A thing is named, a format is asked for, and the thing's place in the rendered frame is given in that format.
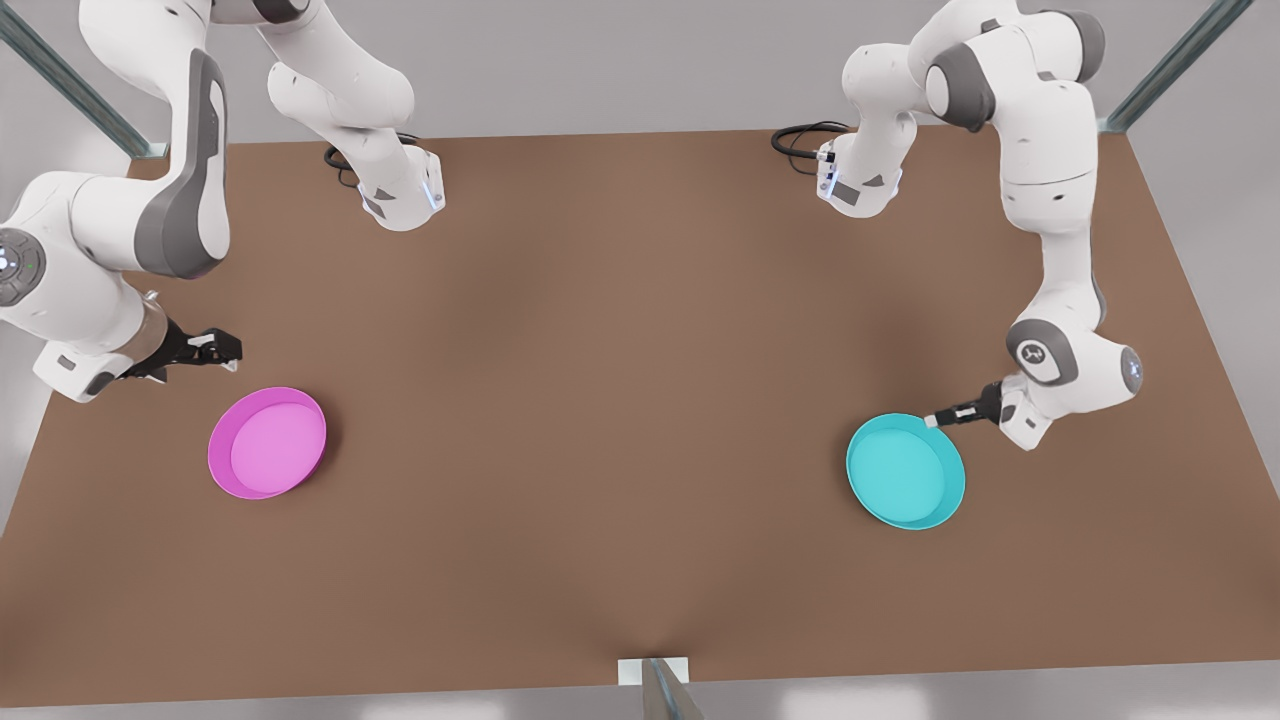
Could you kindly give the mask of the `silver frame post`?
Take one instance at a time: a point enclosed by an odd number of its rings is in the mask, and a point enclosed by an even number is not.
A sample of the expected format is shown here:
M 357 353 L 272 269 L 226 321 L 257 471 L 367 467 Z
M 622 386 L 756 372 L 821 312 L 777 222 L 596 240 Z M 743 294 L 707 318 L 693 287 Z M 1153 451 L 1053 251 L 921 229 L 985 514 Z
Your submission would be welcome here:
M 0 40 L 54 87 L 76 110 L 132 159 L 160 159 L 165 143 L 147 141 L 8 0 L 0 0 Z
M 1097 131 L 1125 135 L 1253 4 L 1213 0 L 1128 96 L 1097 120 Z
M 617 678 L 641 688 L 643 720 L 707 720 L 687 688 L 687 657 L 620 659 Z

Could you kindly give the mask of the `pink plate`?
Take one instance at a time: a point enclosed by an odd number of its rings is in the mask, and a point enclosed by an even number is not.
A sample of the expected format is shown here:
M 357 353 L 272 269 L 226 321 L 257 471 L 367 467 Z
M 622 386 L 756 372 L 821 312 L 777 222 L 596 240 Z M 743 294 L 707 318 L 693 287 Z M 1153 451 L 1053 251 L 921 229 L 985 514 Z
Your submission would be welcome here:
M 237 498 L 284 495 L 307 480 L 326 447 L 326 419 L 301 389 L 270 387 L 234 402 L 207 443 L 215 484 Z

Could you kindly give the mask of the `blue plate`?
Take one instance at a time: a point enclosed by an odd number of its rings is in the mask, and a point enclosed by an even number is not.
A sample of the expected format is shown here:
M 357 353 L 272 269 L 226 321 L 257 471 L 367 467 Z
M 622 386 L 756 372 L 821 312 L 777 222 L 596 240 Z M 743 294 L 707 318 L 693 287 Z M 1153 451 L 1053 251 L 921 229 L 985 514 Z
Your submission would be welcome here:
M 910 414 L 882 414 L 863 423 L 849 442 L 845 469 L 859 503 L 904 530 L 942 525 L 966 493 L 966 470 L 955 443 L 941 428 Z

